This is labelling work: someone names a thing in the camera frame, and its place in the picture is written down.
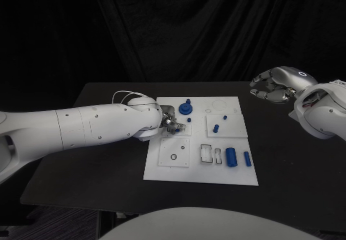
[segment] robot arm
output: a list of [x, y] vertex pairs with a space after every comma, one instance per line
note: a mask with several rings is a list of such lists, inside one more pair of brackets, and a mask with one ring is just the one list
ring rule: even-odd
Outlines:
[[130, 137], [147, 141], [159, 128], [185, 129], [175, 108], [150, 97], [39, 112], [0, 112], [0, 183], [32, 161], [62, 150], [103, 145]]
[[261, 99], [284, 104], [296, 98], [290, 117], [317, 138], [339, 135], [346, 140], [346, 82], [319, 84], [316, 79], [293, 67], [281, 66], [261, 73], [251, 81], [267, 81], [270, 91], [251, 90]]

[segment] blue object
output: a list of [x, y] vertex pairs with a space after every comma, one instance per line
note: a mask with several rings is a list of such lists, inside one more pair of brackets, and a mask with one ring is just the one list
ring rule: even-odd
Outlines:
[[245, 157], [245, 163], [247, 163], [247, 166], [251, 167], [251, 156], [250, 156], [250, 152], [244, 152], [244, 157]]
[[227, 157], [227, 165], [230, 167], [237, 167], [238, 166], [237, 150], [232, 147], [225, 149], [225, 157]]
[[214, 132], [217, 133], [219, 130], [219, 125], [217, 124], [215, 127], [214, 127]]
[[191, 99], [186, 99], [186, 103], [183, 103], [180, 106], [179, 106], [179, 112], [183, 114], [183, 115], [189, 115], [193, 111], [193, 106], [192, 106], [192, 101]]

